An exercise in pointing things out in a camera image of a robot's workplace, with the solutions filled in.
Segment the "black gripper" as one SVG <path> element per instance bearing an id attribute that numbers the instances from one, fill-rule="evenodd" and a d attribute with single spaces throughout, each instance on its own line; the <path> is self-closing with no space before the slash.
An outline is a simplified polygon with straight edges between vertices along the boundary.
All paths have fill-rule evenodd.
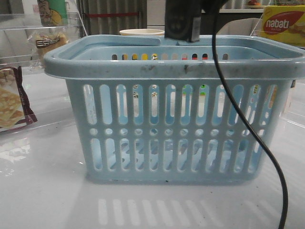
<path id="1" fill-rule="evenodd" d="M 202 11 L 216 14 L 225 0 L 167 0 L 165 3 L 165 38 L 197 42 L 200 39 Z"/>

